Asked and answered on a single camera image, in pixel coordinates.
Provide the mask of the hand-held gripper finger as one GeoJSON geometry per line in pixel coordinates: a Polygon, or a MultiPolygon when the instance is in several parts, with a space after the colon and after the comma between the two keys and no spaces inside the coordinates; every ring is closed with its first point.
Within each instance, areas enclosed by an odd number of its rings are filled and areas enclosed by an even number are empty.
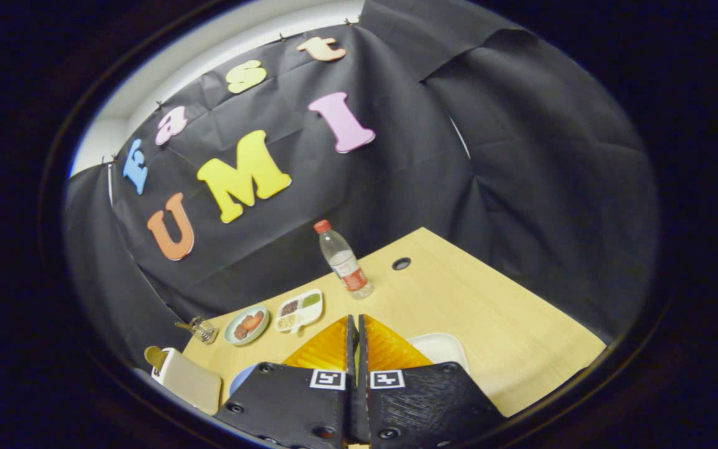
{"type": "Polygon", "coordinates": [[[214,417],[261,444],[287,448],[347,448],[359,338],[353,316],[340,321],[337,350],[344,369],[258,363],[214,417]]]}
{"type": "Polygon", "coordinates": [[[357,440],[370,448],[458,448],[506,418],[455,360],[370,369],[367,315],[357,324],[357,440]]]}

